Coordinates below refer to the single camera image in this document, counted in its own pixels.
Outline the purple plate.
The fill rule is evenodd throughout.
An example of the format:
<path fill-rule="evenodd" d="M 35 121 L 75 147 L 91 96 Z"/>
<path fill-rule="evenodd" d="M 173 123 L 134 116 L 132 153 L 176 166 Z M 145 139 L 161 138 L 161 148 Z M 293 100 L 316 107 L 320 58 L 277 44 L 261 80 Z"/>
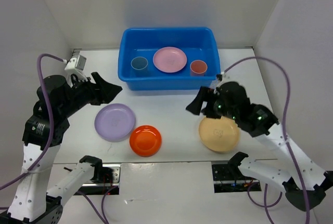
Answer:
<path fill-rule="evenodd" d="M 97 113 L 94 127 L 103 139 L 120 142 L 132 132 L 135 122 L 135 114 L 131 108 L 121 103 L 113 103 Z"/>

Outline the yellow plate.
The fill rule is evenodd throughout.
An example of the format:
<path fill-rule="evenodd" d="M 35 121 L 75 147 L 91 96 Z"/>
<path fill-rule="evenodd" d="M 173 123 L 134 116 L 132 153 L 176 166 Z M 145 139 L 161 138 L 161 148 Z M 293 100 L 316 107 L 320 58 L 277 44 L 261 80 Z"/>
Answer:
<path fill-rule="evenodd" d="M 226 117 L 204 117 L 198 127 L 203 145 L 214 152 L 229 152 L 239 143 L 240 130 L 234 120 Z"/>

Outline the pink cup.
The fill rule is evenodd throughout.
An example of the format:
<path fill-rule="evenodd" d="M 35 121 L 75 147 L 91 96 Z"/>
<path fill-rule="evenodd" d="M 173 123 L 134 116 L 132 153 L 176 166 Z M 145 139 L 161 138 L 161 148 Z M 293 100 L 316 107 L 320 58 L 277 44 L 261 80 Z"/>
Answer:
<path fill-rule="evenodd" d="M 207 64 L 202 60 L 194 60 L 190 64 L 190 75 L 191 76 L 204 76 L 208 69 Z"/>

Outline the blue cup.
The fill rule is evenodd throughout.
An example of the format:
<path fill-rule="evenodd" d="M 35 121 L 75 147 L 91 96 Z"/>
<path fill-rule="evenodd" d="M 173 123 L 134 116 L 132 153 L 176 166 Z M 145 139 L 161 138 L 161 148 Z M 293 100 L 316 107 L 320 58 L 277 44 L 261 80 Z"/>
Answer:
<path fill-rule="evenodd" d="M 131 61 L 131 67 L 136 77 L 148 75 L 148 60 L 145 57 L 135 57 Z"/>

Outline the pink plate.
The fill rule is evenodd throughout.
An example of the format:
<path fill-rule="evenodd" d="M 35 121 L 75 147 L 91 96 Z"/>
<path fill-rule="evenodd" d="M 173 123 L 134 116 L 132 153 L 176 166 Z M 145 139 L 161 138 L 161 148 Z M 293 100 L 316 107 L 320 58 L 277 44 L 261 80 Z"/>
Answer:
<path fill-rule="evenodd" d="M 164 73 L 176 73 L 187 64 L 186 54 L 176 47 L 163 47 L 158 49 L 153 56 L 154 66 Z"/>

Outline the orange plate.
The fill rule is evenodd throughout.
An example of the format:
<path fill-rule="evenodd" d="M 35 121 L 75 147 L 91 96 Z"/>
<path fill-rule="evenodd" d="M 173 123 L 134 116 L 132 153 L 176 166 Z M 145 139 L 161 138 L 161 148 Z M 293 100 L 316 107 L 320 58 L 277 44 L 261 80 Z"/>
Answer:
<path fill-rule="evenodd" d="M 150 157 L 160 150 L 162 136 L 155 127 L 142 125 L 131 133 L 129 144 L 135 154 L 142 157 Z"/>

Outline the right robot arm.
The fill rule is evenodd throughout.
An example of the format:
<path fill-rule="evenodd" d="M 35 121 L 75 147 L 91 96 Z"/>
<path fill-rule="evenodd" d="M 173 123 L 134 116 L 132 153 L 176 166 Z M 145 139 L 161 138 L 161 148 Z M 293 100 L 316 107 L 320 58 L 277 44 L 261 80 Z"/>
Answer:
<path fill-rule="evenodd" d="M 264 164 L 244 152 L 228 161 L 234 179 L 252 177 L 281 191 L 295 208 L 306 211 L 318 206 L 332 188 L 332 172 L 318 166 L 284 133 L 282 122 L 262 104 L 252 103 L 237 82 L 220 83 L 217 88 L 200 87 L 186 107 L 194 115 L 222 117 L 234 121 L 244 132 L 265 147 L 282 167 Z"/>

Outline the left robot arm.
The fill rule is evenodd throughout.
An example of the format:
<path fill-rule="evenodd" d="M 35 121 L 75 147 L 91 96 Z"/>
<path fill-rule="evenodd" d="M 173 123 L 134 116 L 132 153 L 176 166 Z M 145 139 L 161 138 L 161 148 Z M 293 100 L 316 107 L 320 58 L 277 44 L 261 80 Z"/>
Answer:
<path fill-rule="evenodd" d="M 58 223 L 65 204 L 83 184 L 101 182 L 112 172 L 103 167 L 101 159 L 86 155 L 63 180 L 48 188 L 55 157 L 70 127 L 68 118 L 87 104 L 108 104 L 122 91 L 97 72 L 92 77 L 93 82 L 80 82 L 72 74 L 72 86 L 62 75 L 42 79 L 44 84 L 37 89 L 39 100 L 22 137 L 21 172 L 25 177 L 19 180 L 12 204 L 1 213 L 1 223 Z"/>

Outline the blue plastic bin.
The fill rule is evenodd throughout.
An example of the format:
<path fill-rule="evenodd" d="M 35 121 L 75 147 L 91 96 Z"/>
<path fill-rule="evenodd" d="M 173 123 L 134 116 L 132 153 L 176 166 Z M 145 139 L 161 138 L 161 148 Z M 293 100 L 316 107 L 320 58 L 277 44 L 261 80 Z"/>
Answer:
<path fill-rule="evenodd" d="M 186 66 L 176 73 L 164 73 L 153 64 L 155 52 L 163 47 L 176 47 L 187 56 Z M 131 67 L 135 57 L 148 60 L 148 75 L 136 77 Z M 204 76 L 191 76 L 190 64 L 204 61 Z M 118 77 L 130 90 L 194 90 L 210 86 L 221 71 L 220 58 L 213 32 L 205 27 L 130 28 L 124 31 L 118 57 Z"/>

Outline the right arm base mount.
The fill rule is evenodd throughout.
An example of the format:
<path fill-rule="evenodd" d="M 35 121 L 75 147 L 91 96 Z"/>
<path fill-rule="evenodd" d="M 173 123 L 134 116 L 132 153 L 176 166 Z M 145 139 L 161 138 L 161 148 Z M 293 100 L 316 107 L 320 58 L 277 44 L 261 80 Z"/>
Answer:
<path fill-rule="evenodd" d="M 250 191 L 262 191 L 257 179 L 246 176 L 234 176 L 229 170 L 227 161 L 211 163 L 214 193 L 235 193 Z"/>

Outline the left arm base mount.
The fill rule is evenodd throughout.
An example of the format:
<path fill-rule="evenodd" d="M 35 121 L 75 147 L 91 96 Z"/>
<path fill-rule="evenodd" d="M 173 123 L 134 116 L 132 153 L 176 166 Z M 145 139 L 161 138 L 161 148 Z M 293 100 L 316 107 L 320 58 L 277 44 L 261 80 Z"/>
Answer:
<path fill-rule="evenodd" d="M 79 191 L 86 195 L 118 195 L 120 185 L 121 164 L 103 164 L 103 174 L 98 179 L 84 183 Z"/>

